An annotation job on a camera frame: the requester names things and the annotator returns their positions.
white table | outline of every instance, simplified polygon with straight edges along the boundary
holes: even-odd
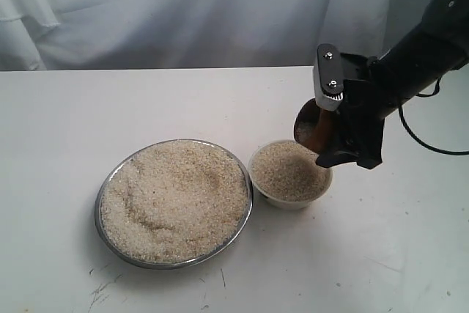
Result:
[[[405,111],[427,141],[469,148],[469,74],[448,76]],[[469,312],[469,158],[424,150],[395,115],[383,165],[336,167],[303,212],[256,201],[202,265],[144,270],[101,243],[96,193],[123,158],[195,138],[247,163],[292,138],[312,90],[310,67],[0,73],[0,311]]]

stainless steel bowl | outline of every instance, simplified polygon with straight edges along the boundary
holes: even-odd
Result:
[[[104,241],[104,243],[109,247],[109,249],[111,249],[111,251],[113,251],[119,258],[123,259],[124,261],[126,262],[129,262],[130,264],[133,264],[133,265],[136,265],[138,267],[142,267],[142,268],[147,268],[147,269],[160,269],[160,270],[167,270],[167,269],[178,269],[178,268],[184,268],[184,267],[188,267],[188,266],[191,266],[191,265],[195,265],[195,264],[199,264],[199,263],[202,263],[203,261],[215,256],[216,254],[220,253],[221,251],[223,251],[226,247],[228,247],[230,244],[233,243],[233,241],[235,241],[236,237],[241,233],[241,231],[243,230],[246,222],[248,221],[248,218],[251,214],[251,210],[252,210],[252,202],[253,202],[253,189],[252,189],[252,184],[251,184],[251,179],[249,178],[249,174],[248,172],[246,171],[246,168],[244,167],[243,163],[241,163],[241,161],[236,158],[235,155],[233,155],[230,151],[224,149],[223,147],[220,147],[218,146],[217,144],[213,144],[213,143],[210,143],[210,142],[206,142],[206,141],[199,141],[199,140],[196,140],[196,139],[172,139],[172,140],[168,140],[168,141],[162,141],[162,142],[159,142],[157,144],[162,144],[162,143],[166,143],[166,142],[173,142],[173,141],[192,141],[194,143],[203,143],[203,144],[206,144],[208,146],[211,146],[211,147],[217,147],[217,148],[221,148],[222,150],[224,150],[231,158],[233,158],[235,161],[237,161],[238,165],[240,166],[241,168],[241,171],[243,172],[244,174],[244,178],[245,178],[245,185],[246,185],[246,189],[248,191],[248,203],[246,205],[246,209],[244,210],[244,214],[243,214],[243,217],[240,219],[240,222],[239,224],[237,225],[237,228],[236,228],[236,231],[234,231],[234,233],[228,238],[225,240],[224,243],[222,243],[221,245],[219,245],[217,248],[215,248],[213,251],[211,251],[210,253],[208,254],[203,254],[201,256],[198,256],[198,257],[195,257],[195,258],[192,258],[192,259],[188,259],[184,262],[178,262],[178,263],[155,263],[155,262],[145,262],[143,260],[139,260],[139,259],[134,259],[132,257],[129,257],[128,255],[122,253],[109,239],[108,235],[106,234],[106,231],[104,230],[104,226],[103,226],[103,219],[102,219],[102,216],[101,216],[101,198],[103,197],[103,194],[104,194],[104,189],[106,188],[106,186],[108,185],[108,183],[112,180],[112,178],[114,177],[114,175],[120,170],[120,168],[122,168],[126,163],[130,162],[130,160],[138,153],[140,153],[142,150],[145,150],[146,148],[149,148],[149,147],[152,147],[152,146],[155,146],[156,144],[152,144],[151,146],[148,146],[148,147],[145,147],[145,148],[142,148],[141,150],[139,150],[138,152],[135,152],[133,153],[132,155],[130,155],[129,157],[127,157],[123,162],[121,162],[110,174],[109,176],[107,176],[107,178],[104,180],[104,183],[101,185],[101,188],[97,194],[97,198],[96,198],[96,202],[95,202],[95,224],[96,224],[96,229],[97,229],[97,233],[99,234],[99,236],[101,237],[101,239]]]

small bowl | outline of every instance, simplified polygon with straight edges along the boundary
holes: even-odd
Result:
[[[199,140],[196,140],[196,139],[173,139],[173,140],[169,140],[169,141],[162,141],[162,142],[159,142],[157,144],[162,144],[162,143],[166,143],[166,142],[173,142],[173,141],[192,141],[193,143],[202,143],[202,144],[206,144],[207,146],[216,147],[216,148],[220,148],[220,149],[224,150],[229,157],[233,158],[237,162],[237,164],[241,168],[241,171],[243,172],[244,179],[245,179],[245,186],[246,186],[246,190],[247,190],[247,194],[248,194],[248,201],[246,203],[246,208],[244,209],[244,214],[241,217],[241,219],[240,219],[240,221],[237,225],[236,230],[221,245],[214,248],[210,253],[203,254],[201,256],[194,257],[194,258],[191,258],[191,259],[187,259],[183,262],[178,262],[178,263],[145,262],[144,260],[132,258],[132,257],[126,255],[125,253],[123,253],[118,247],[116,247],[112,243],[112,241],[109,239],[106,231],[104,230],[103,217],[101,216],[101,199],[103,197],[104,190],[106,189],[106,186],[112,180],[114,175],[126,163],[129,163],[135,155],[140,153],[142,150],[145,150],[146,148],[150,148],[150,147],[154,146],[155,144],[152,144],[151,146],[142,148],[141,150],[133,153],[132,155],[130,155],[129,157],[124,159],[124,161],[121,162],[118,166],[116,166],[116,168],[109,174],[109,176],[107,176],[107,178],[104,180],[103,184],[101,185],[101,188],[100,188],[100,190],[97,194],[97,198],[96,198],[96,202],[95,202],[95,225],[96,225],[97,233],[101,237],[101,240],[103,240],[103,242],[108,246],[108,248],[111,251],[113,251],[120,259],[122,259],[122,260],[124,260],[124,261],[126,261],[130,264],[133,264],[137,267],[146,268],[146,269],[167,270],[167,269],[184,268],[184,267],[189,267],[189,266],[192,266],[192,265],[202,263],[202,262],[206,261],[207,259],[212,258],[216,254],[222,252],[226,247],[231,245],[235,241],[235,239],[238,237],[238,235],[241,233],[241,231],[243,230],[243,228],[246,225],[246,223],[249,219],[249,216],[251,214],[252,203],[253,203],[253,188],[252,188],[251,180],[249,179],[249,174],[246,171],[246,168],[244,167],[243,163],[233,153],[231,153],[230,151],[224,149],[223,147],[218,146],[217,144],[213,144],[213,143],[206,142],[206,141],[199,141]]]
[[[254,154],[251,156],[251,159],[249,160],[248,173],[249,173],[249,176],[251,177],[251,182],[254,186],[254,193],[258,193],[268,203],[270,203],[274,207],[277,207],[277,208],[280,208],[280,209],[298,210],[298,209],[306,208],[314,200],[318,199],[323,194],[325,194],[326,191],[329,189],[330,184],[332,183],[332,175],[333,175],[332,169],[328,169],[328,178],[326,180],[326,185],[325,185],[324,189],[321,192],[319,192],[317,195],[315,195],[313,198],[307,199],[307,200],[304,200],[304,201],[284,201],[283,199],[275,198],[274,196],[270,195],[268,192],[265,192],[264,190],[262,190],[261,187],[259,187],[259,185],[256,182],[256,179],[253,177],[252,164],[254,162],[254,159],[257,156],[257,153],[259,153],[264,148],[270,146],[271,144],[276,144],[276,143],[279,143],[279,142],[295,142],[295,141],[290,140],[290,139],[281,139],[281,140],[278,140],[278,141],[272,141],[270,143],[264,144],[256,152],[254,152]]]

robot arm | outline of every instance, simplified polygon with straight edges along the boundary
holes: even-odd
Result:
[[[319,154],[317,164],[382,163],[385,118],[450,70],[469,62],[469,0],[432,0],[421,22],[381,58],[317,48],[315,99],[295,122],[295,140]],[[299,129],[314,125],[302,140]]]

fabric backdrop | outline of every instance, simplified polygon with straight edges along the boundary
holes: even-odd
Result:
[[[397,24],[401,1],[0,0],[0,70],[310,65],[318,41],[378,55],[425,5]]]

